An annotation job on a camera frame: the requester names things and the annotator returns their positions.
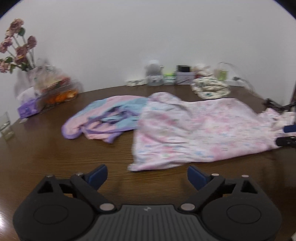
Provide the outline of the pink floral dress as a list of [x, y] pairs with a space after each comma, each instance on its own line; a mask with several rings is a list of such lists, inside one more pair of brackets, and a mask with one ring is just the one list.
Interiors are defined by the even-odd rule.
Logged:
[[167, 93], [150, 95], [134, 132], [133, 172], [186, 163], [210, 163], [276, 148], [291, 112], [255, 113], [235, 98], [186, 102]]

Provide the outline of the black phone tripod stand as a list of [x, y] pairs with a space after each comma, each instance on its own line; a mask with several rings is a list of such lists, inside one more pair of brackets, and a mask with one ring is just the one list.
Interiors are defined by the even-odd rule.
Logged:
[[295, 108], [295, 101], [291, 102], [288, 105], [281, 106], [280, 104], [278, 104], [277, 102], [273, 101], [272, 99], [267, 98], [267, 99], [264, 100], [263, 105], [266, 108], [272, 108], [272, 109], [274, 109], [278, 113], [283, 113], [285, 111], [292, 111], [292, 109]]

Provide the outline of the pink blue purple garment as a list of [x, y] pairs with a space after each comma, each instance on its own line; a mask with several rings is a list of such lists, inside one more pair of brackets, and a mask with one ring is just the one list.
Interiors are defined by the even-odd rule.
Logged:
[[70, 140], [84, 135], [89, 140], [103, 140], [112, 144], [123, 132], [137, 128], [146, 104], [146, 97], [135, 95], [117, 95], [96, 100], [63, 124], [62, 135]]

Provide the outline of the white extension socket strip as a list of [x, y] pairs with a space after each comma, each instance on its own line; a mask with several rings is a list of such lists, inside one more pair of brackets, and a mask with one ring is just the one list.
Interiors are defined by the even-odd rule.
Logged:
[[244, 82], [239, 79], [239, 80], [233, 80], [233, 79], [228, 79], [225, 80], [225, 82], [229, 85], [229, 86], [234, 86], [234, 87], [245, 87]]

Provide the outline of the folded cream floral garment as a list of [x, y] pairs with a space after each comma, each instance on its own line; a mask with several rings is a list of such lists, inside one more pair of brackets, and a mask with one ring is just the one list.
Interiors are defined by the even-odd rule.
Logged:
[[192, 91], [201, 99], [220, 99], [229, 96], [230, 86], [212, 76], [194, 79], [191, 83]]

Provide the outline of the clear drinking glass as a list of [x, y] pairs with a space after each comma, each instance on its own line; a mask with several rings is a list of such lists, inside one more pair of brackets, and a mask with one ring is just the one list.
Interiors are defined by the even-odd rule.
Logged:
[[5, 140], [9, 140], [11, 137], [14, 136], [14, 131], [11, 127], [11, 121], [7, 111], [0, 117], [0, 131], [1, 136]]

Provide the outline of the purple tissue pack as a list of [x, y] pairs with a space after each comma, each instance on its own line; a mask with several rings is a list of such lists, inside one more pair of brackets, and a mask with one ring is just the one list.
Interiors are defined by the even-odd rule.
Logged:
[[30, 87], [21, 92], [17, 98], [20, 107], [18, 108], [18, 114], [20, 119], [29, 118], [33, 115], [40, 113], [45, 107], [45, 101], [43, 96], [38, 94], [34, 87]]

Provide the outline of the clear bag of snacks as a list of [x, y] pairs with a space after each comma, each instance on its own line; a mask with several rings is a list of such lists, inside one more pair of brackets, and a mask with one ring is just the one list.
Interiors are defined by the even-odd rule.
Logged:
[[14, 96], [20, 104], [41, 98], [48, 101], [55, 97], [46, 105], [56, 105], [75, 98], [82, 90], [83, 86], [77, 79], [46, 59], [38, 59], [34, 69], [17, 73]]

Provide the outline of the red and white package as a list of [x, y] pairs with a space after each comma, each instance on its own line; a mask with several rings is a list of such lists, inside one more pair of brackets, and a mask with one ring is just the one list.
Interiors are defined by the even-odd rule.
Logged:
[[193, 67], [192, 71], [195, 73], [196, 78], [212, 76], [213, 72], [211, 66], [205, 64], [197, 64]]

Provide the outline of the lavender tin box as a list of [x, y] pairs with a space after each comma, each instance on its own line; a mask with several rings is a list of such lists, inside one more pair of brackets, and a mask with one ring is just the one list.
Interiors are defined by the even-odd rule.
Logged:
[[190, 85], [196, 77], [194, 72], [176, 72], [175, 75], [177, 85]]

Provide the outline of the white power strip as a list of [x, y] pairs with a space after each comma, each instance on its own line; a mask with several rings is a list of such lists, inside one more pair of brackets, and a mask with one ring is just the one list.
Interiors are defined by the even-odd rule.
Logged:
[[144, 79], [137, 79], [137, 80], [127, 80], [125, 85], [129, 86], [129, 87], [134, 87], [134, 86], [142, 86], [142, 85], [146, 85], [147, 84], [147, 80]]

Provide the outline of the green and white small box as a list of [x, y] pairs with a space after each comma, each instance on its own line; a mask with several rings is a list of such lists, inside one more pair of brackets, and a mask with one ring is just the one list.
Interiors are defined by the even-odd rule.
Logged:
[[176, 75], [175, 73], [164, 74], [164, 85], [175, 85]]

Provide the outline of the small black box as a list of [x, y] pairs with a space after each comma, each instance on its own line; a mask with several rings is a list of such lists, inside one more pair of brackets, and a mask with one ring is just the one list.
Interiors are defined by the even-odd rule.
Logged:
[[191, 72], [191, 67], [188, 65], [177, 65], [177, 72]]

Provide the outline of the white round robot toy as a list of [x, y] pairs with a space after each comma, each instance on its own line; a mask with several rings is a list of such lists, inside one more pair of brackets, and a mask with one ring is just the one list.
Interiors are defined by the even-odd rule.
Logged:
[[164, 66], [160, 64], [158, 60], [151, 60], [145, 67], [145, 76], [147, 85], [160, 86], [164, 83], [163, 75]]

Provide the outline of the pink artificial flower bouquet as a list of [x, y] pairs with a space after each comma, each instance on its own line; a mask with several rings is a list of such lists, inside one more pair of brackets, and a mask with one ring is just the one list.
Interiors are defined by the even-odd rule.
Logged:
[[1, 73], [13, 73], [15, 69], [28, 72], [36, 67], [34, 48], [38, 42], [34, 36], [25, 38], [23, 25], [22, 19], [14, 19], [5, 32], [1, 53], [7, 56], [1, 58]]

